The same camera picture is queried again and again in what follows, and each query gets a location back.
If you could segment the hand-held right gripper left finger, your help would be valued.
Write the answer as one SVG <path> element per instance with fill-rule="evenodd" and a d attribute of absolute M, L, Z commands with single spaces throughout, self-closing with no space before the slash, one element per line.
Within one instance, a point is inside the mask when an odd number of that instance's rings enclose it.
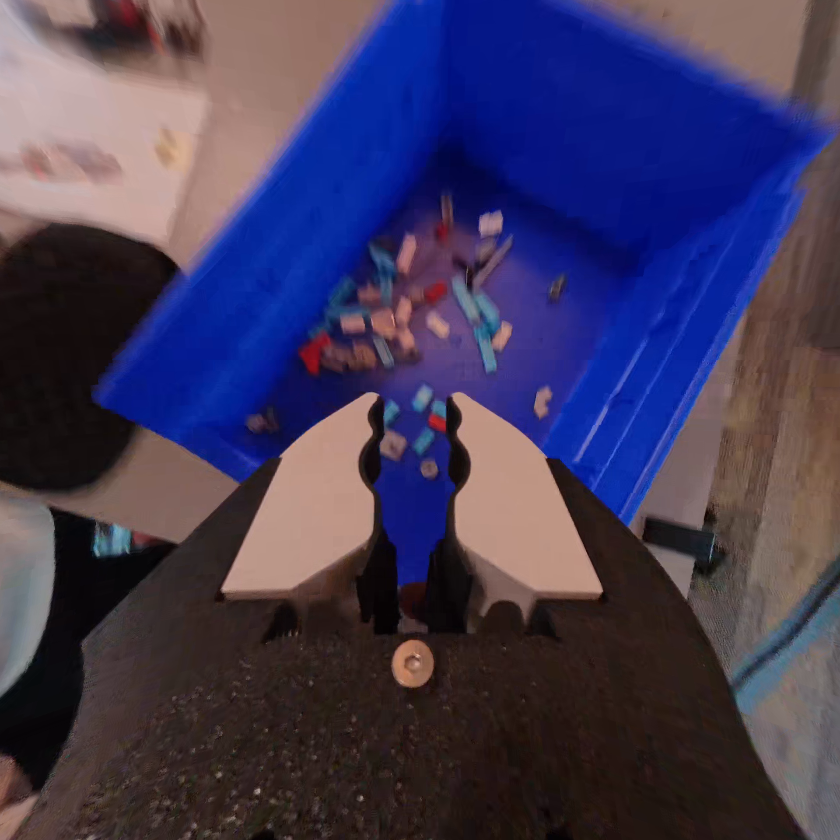
<path fill-rule="evenodd" d="M 384 401 L 367 392 L 286 449 L 220 586 L 225 602 L 278 602 L 304 621 L 355 601 L 377 634 L 396 632 L 396 550 L 375 488 L 384 431 Z"/>

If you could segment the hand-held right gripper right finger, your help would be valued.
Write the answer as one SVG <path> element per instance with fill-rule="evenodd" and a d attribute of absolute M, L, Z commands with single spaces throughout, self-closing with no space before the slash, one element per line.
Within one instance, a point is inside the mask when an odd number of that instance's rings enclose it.
<path fill-rule="evenodd" d="M 501 605 L 527 627 L 544 603 L 604 589 L 550 462 L 524 433 L 462 392 L 447 399 L 451 493 L 428 565 L 428 629 L 477 633 Z"/>

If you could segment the pile of lego pieces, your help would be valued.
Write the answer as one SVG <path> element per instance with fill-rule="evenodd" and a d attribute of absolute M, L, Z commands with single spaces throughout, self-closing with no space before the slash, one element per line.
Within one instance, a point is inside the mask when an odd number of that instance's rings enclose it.
<path fill-rule="evenodd" d="M 602 267 L 585 231 L 484 171 L 431 171 L 388 220 L 365 272 L 341 281 L 304 360 L 294 360 L 239 442 L 241 476 L 364 392 L 385 425 L 441 455 L 448 396 L 463 392 L 548 452 L 552 423 L 602 326 Z"/>

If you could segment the blue plastic bin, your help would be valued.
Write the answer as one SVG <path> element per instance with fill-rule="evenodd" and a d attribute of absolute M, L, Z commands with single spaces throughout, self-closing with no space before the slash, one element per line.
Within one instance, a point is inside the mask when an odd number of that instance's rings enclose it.
<path fill-rule="evenodd" d="M 535 392 L 542 437 L 626 523 L 646 496 L 802 204 L 831 123 L 575 2 L 393 2 L 251 194 L 100 379 L 103 407 L 244 480 L 235 427 L 280 376 L 362 249 L 431 175 L 458 221 L 500 186 L 525 258 L 565 273 Z"/>

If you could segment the open lego instruction booklet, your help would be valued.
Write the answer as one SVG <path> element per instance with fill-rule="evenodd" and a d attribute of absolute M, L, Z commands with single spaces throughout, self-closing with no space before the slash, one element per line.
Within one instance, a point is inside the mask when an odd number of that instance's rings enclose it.
<path fill-rule="evenodd" d="M 89 47 L 91 2 L 1 2 L 2 212 L 163 244 L 211 110 L 203 59 Z"/>

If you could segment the grey lego helicopter body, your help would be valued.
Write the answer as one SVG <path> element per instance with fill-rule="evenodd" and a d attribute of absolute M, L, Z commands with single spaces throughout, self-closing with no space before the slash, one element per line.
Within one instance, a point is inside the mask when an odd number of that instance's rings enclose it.
<path fill-rule="evenodd" d="M 138 49 L 202 60 L 206 20 L 197 1 L 95 1 L 77 32 L 94 49 Z"/>

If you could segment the black textured wrist rest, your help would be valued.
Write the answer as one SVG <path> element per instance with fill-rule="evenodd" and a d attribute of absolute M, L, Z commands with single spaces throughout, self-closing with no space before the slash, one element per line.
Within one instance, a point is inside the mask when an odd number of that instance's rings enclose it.
<path fill-rule="evenodd" d="M 81 224 L 2 252 L 2 482 L 73 491 L 119 461 L 135 425 L 93 393 L 178 270 L 151 244 Z"/>

